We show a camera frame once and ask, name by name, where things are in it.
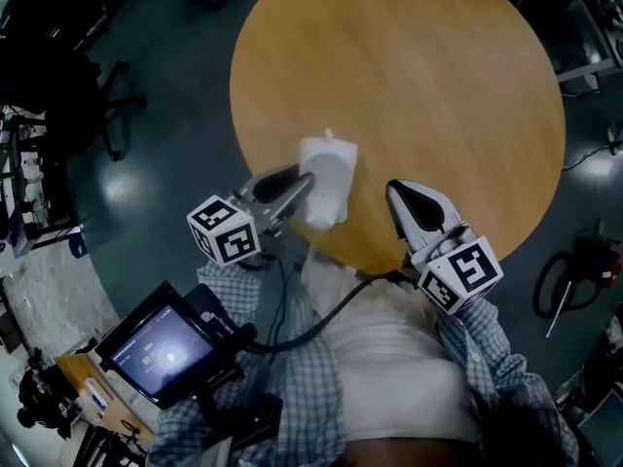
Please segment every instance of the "person's arm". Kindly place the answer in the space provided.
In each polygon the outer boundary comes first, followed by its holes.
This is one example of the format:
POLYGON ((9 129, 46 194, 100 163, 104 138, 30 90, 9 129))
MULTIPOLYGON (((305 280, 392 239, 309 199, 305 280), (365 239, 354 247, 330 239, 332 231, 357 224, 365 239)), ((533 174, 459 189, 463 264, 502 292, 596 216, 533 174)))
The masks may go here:
POLYGON ((501 397, 500 410, 515 422, 531 427, 535 437, 553 440, 565 465, 576 465, 579 448, 575 436, 560 415, 541 376, 527 372, 526 358, 513 354, 510 342, 497 322, 497 308, 485 299, 458 314, 463 327, 478 346, 501 397))

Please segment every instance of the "desk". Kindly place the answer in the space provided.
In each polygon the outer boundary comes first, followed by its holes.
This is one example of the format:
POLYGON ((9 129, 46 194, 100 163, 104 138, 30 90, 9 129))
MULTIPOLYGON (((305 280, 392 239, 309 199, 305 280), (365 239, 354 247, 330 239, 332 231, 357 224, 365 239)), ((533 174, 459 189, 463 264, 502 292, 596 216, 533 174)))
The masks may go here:
POLYGON ((60 356, 55 358, 55 363, 80 395, 79 403, 83 409, 85 419, 88 422, 93 425, 105 427, 111 432, 125 434, 128 436, 130 432, 121 423, 122 420, 126 420, 138 428, 139 433, 137 438, 139 441, 151 443, 154 440, 154 433, 149 430, 149 428, 134 413, 132 413, 128 407, 126 407, 126 405, 117 396, 117 393, 115 393, 115 391, 102 377, 101 373, 88 354, 60 356), (106 408, 104 416, 101 420, 98 420, 95 417, 95 414, 99 411, 99 408, 91 399, 89 391, 85 386, 85 380, 89 377, 95 378, 99 385, 101 385, 111 397, 111 402, 106 408))
POLYGON ((565 116, 552 66, 506 0, 260 0, 230 78, 238 143, 253 173, 298 160, 299 140, 359 145, 348 220, 294 227, 370 273, 398 267, 385 184, 446 194, 499 259, 556 190, 565 116))

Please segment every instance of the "display screen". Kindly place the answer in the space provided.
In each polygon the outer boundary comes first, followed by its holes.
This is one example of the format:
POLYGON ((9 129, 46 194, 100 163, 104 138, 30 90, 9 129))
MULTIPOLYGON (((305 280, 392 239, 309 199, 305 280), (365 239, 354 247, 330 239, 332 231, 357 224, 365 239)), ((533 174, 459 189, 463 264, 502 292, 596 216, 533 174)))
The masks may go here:
POLYGON ((153 396, 211 350, 212 346, 167 306, 116 351, 112 360, 153 396))

